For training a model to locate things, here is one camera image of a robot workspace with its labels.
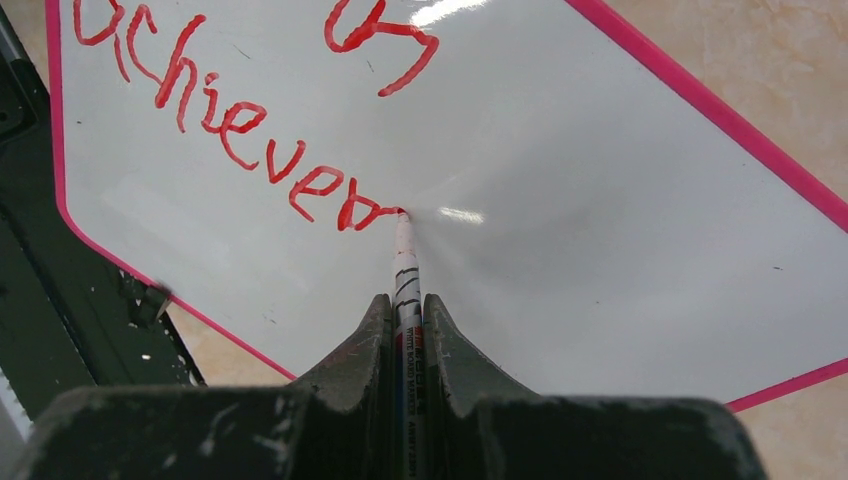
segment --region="white dry-erase surface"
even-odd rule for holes
[[[845,203],[600,2],[48,10],[66,220],[281,371],[391,291],[395,207],[423,291],[539,392],[848,369]]]

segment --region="red letter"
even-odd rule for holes
[[[354,207],[356,207],[356,202],[359,202],[367,207],[371,207],[371,211],[368,212],[368,215],[366,215],[361,222],[354,225],[353,209]],[[350,177],[350,186],[348,187],[347,200],[345,200],[344,205],[342,205],[342,209],[339,211],[338,229],[341,232],[347,228],[353,227],[355,231],[359,232],[365,229],[365,227],[367,227],[368,225],[371,225],[371,222],[376,220],[377,217],[380,217],[382,215],[392,215],[401,211],[403,210],[400,207],[382,208],[374,200],[357,195],[356,178]]]
[[[216,72],[207,73],[206,78],[203,79],[203,83],[206,84],[203,93],[209,97],[209,103],[206,105],[206,115],[200,121],[200,126],[209,133],[219,133],[221,131],[221,127],[212,126],[212,119],[215,118],[215,110],[218,109],[218,90],[210,88],[209,85],[217,79],[218,74]]]
[[[321,190],[310,188],[309,184],[314,182],[315,179],[317,179],[322,173],[333,175],[336,178],[329,185],[322,188]],[[339,188],[339,185],[341,185],[343,181],[344,174],[341,171],[333,167],[327,167],[324,165],[315,167],[312,169],[311,172],[309,172],[305,177],[303,177],[303,180],[294,184],[294,187],[292,187],[291,191],[289,192],[289,204],[301,215],[303,215],[303,218],[309,220],[310,222],[314,222],[315,219],[312,218],[312,215],[307,213],[306,210],[304,210],[300,205],[297,204],[297,196],[301,193],[305,193],[307,195],[317,195],[319,197],[326,197],[327,195],[333,193],[337,188]]]
[[[300,162],[301,157],[303,157],[303,152],[306,151],[306,142],[303,140],[297,141],[297,150],[294,151],[294,155],[286,164],[286,166],[279,172],[274,173],[274,150],[277,148],[277,141],[273,138],[268,141],[268,148],[265,150],[265,163],[268,166],[268,181],[271,182],[271,185],[275,185],[286,178],[294,167],[297,166],[298,162]]]
[[[104,40],[106,40],[109,35],[115,35],[115,30],[118,28],[118,23],[124,18],[124,7],[118,5],[118,2],[115,0],[109,0],[109,4],[112,5],[112,18],[109,19],[109,24],[103,28],[103,30],[97,32],[92,37],[84,37],[82,35],[82,0],[74,0],[73,3],[73,16],[74,16],[74,34],[77,36],[77,41],[81,45],[86,46],[94,46],[97,45]],[[115,39],[112,42],[112,48],[115,50],[115,61],[118,62],[118,70],[121,72],[121,76],[124,77],[124,80],[127,82],[130,81],[129,75],[127,75],[127,69],[124,68],[124,59],[121,56],[121,40],[115,35]]]
[[[159,32],[159,29],[156,28],[156,23],[153,21],[153,16],[150,14],[150,8],[145,4],[141,4],[135,11],[135,15],[133,15],[132,20],[130,20],[130,25],[127,27],[127,50],[130,52],[130,59],[133,62],[133,65],[144,74],[147,78],[152,79],[156,82],[157,85],[162,86],[162,79],[154,75],[150,70],[144,67],[141,64],[141,61],[138,59],[138,54],[135,51],[135,36],[138,33],[138,27],[141,26],[141,21],[147,21],[147,29],[152,34],[156,34]]]
[[[255,115],[250,120],[242,123],[241,125],[235,125],[236,117],[242,110],[249,110],[253,112]],[[265,110],[265,107],[261,105],[257,105],[255,103],[250,102],[238,102],[233,105],[227,112],[224,114],[224,120],[221,122],[220,131],[218,135],[221,136],[221,144],[224,145],[224,150],[226,150],[227,155],[233,159],[234,162],[241,165],[241,168],[245,170],[253,170],[258,165],[259,162],[254,162],[251,164],[245,163],[244,160],[239,158],[238,155],[233,152],[232,147],[230,147],[230,140],[227,138],[227,133],[236,132],[236,133],[247,133],[254,128],[258,127],[262,120],[265,120],[265,117],[268,115],[268,111]]]
[[[174,85],[177,83],[177,78],[179,78],[183,68],[188,67],[188,82],[186,83],[185,89],[183,89],[183,95],[180,97],[180,104],[177,108],[177,127],[179,127],[180,131],[183,133],[185,133],[185,126],[183,125],[185,111],[188,107],[188,101],[191,98],[191,91],[194,89],[194,86],[197,85],[197,65],[195,65],[192,60],[185,58],[182,55],[189,38],[191,38],[195,30],[197,30],[197,27],[205,21],[205,16],[195,15],[195,17],[188,22],[188,25],[186,25],[180,33],[180,36],[177,38],[177,44],[174,47],[174,51],[171,53],[171,60],[168,62],[168,70],[165,72],[165,78],[159,86],[159,92],[156,93],[156,98],[153,102],[156,105],[156,108],[163,108],[171,98],[171,92],[173,91]]]
[[[387,33],[389,35],[412,37],[424,47],[424,51],[421,52],[421,56],[418,57],[418,60],[412,64],[406,73],[377,92],[377,95],[387,97],[408,85],[409,82],[414,80],[415,77],[424,70],[424,67],[427,66],[430,59],[433,58],[433,55],[435,55],[436,50],[439,48],[439,39],[432,35],[427,35],[412,25],[398,25],[396,23],[381,22],[380,16],[382,16],[383,12],[386,10],[386,0],[377,0],[374,8],[371,9],[371,13],[368,14],[368,17],[365,18],[362,25],[354,28],[353,31],[350,32],[350,35],[348,35],[342,44],[339,45],[333,37],[333,29],[336,27],[339,17],[342,15],[342,11],[344,11],[349,2],[350,0],[339,0],[330,12],[330,16],[327,17],[327,21],[324,22],[324,42],[326,42],[327,46],[330,47],[330,50],[333,52],[345,53],[359,48],[365,40],[373,37],[375,33]]]

